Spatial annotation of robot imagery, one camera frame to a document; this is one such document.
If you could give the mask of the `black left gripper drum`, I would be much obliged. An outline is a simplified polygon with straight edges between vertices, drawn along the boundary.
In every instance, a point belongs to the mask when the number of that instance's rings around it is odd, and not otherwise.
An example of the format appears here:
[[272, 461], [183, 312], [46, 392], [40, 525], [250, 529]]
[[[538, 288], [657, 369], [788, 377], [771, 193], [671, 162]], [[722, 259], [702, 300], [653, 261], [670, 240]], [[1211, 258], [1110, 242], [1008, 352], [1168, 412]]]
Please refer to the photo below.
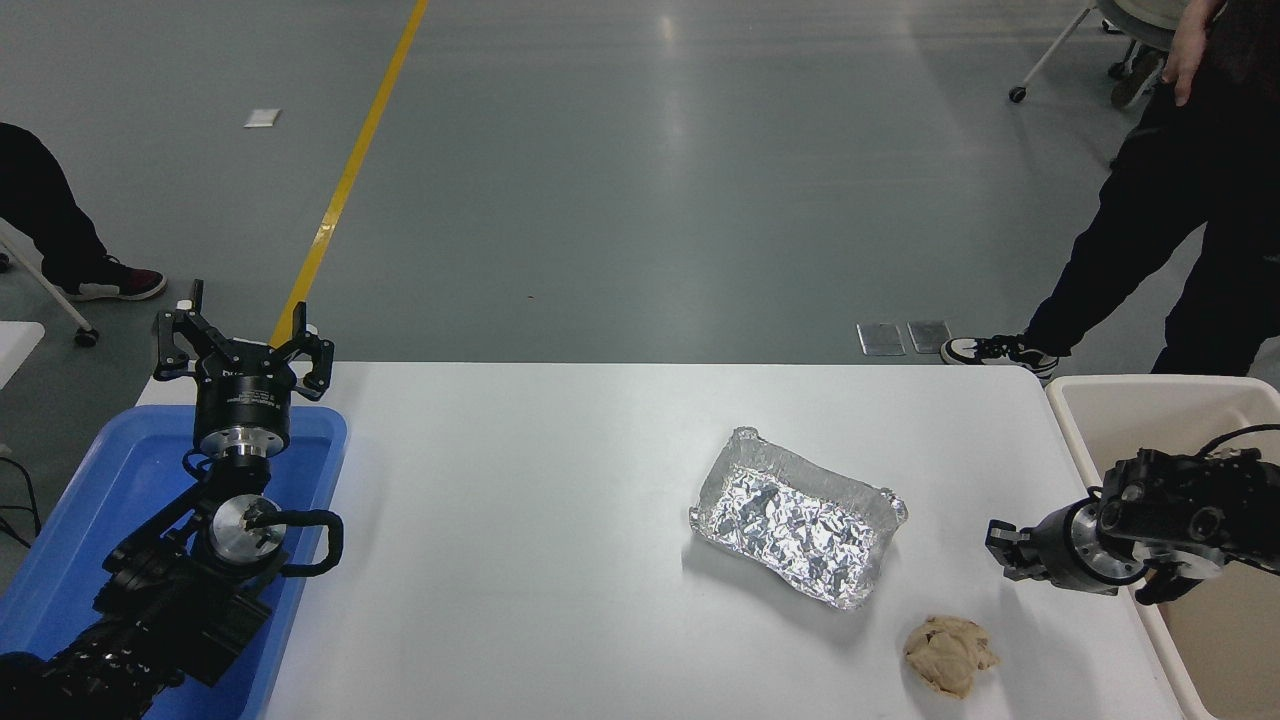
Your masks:
[[232, 370], [218, 364], [197, 365], [195, 443], [211, 443], [236, 428], [260, 430], [276, 443], [291, 439], [291, 393], [294, 373], [288, 366]]

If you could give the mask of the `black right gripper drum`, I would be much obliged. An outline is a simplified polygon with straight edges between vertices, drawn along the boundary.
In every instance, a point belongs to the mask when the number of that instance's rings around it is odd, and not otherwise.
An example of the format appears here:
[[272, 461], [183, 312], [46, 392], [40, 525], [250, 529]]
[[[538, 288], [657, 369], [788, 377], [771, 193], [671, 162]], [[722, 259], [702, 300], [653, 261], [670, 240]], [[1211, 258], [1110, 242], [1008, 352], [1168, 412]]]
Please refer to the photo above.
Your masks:
[[1029, 579], [1048, 582], [1060, 589], [1082, 589], [1076, 546], [1071, 537], [1074, 518], [1080, 507], [1080, 503], [1073, 503], [1051, 512], [1038, 525], [1024, 529]]

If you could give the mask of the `person's hand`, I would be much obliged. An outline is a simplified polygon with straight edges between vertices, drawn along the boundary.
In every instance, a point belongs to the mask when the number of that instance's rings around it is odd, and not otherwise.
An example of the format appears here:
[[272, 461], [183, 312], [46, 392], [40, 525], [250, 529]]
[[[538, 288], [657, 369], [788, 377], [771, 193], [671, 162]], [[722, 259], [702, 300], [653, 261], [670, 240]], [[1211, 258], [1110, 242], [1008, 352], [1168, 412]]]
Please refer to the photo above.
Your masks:
[[1210, 27], [1225, 1], [1188, 1], [1174, 31], [1172, 44], [1161, 74], [1162, 85], [1172, 92], [1176, 108], [1184, 108], [1192, 94], [1196, 73], [1208, 42]]

